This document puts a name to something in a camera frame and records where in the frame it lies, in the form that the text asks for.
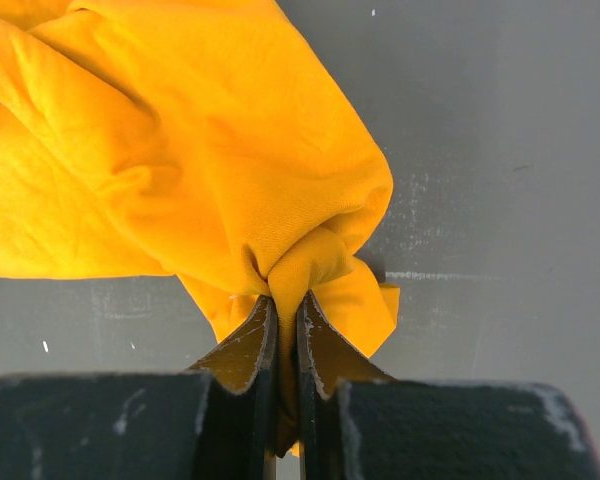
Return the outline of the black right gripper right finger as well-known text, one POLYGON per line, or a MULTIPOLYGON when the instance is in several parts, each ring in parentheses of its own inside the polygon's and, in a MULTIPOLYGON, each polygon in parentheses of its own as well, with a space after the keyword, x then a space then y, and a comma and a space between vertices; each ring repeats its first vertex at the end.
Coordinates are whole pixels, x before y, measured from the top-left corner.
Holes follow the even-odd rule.
POLYGON ((539 383, 398 380, 308 294, 296 315, 305 479, 600 479, 571 401, 539 383))

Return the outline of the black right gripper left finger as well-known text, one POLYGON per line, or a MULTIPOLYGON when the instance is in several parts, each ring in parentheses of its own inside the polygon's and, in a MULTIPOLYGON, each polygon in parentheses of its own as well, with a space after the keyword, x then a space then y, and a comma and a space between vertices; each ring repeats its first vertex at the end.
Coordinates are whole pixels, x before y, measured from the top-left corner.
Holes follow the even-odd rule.
POLYGON ((271 479, 277 315, 183 372, 0 377, 0 479, 271 479))

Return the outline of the orange t shirt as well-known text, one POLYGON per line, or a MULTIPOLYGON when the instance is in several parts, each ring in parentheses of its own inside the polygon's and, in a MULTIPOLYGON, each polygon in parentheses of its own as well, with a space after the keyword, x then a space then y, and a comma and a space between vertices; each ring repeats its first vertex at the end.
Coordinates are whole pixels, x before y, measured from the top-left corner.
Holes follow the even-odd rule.
POLYGON ((0 1, 0 278, 176 276, 218 340, 272 298, 279 454, 306 293, 365 355, 396 327, 358 257, 392 190, 273 1, 0 1))

